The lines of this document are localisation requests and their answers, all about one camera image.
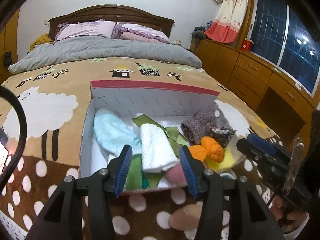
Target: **light blue cloth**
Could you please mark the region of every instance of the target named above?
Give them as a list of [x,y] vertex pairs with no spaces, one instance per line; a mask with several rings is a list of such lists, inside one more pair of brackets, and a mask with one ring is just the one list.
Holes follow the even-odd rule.
[[98,144],[107,152],[119,157],[125,144],[132,147],[132,154],[142,153],[138,136],[113,112],[100,108],[94,116],[93,130]]

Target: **wooden headboard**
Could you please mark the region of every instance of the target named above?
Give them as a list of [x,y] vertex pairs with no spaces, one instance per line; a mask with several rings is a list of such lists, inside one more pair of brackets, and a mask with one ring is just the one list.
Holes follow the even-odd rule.
[[170,36],[171,28],[174,23],[174,20],[156,16],[130,6],[103,4],[87,7],[67,15],[50,19],[49,36],[54,40],[60,29],[57,27],[59,24],[66,22],[75,24],[78,22],[98,21],[100,19],[119,23],[140,24],[161,31],[168,37]]

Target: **yellow sponge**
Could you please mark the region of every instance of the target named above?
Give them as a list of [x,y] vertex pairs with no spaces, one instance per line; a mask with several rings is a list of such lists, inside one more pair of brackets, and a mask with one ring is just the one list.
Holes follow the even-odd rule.
[[209,156],[207,156],[204,161],[207,163],[208,168],[215,172],[219,172],[221,170],[228,170],[235,164],[235,160],[228,146],[224,149],[224,160],[221,163],[215,162]]

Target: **curtain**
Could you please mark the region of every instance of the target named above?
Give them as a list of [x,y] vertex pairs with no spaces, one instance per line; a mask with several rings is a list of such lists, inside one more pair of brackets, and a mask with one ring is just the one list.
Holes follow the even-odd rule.
[[235,41],[247,6],[248,0],[223,0],[212,26],[204,34],[221,43]]

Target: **pink ball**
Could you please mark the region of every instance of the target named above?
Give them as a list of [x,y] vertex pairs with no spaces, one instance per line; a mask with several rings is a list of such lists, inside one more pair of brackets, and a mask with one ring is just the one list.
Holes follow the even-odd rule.
[[176,184],[181,182],[186,183],[186,178],[183,175],[180,163],[167,171],[166,178],[170,184]]

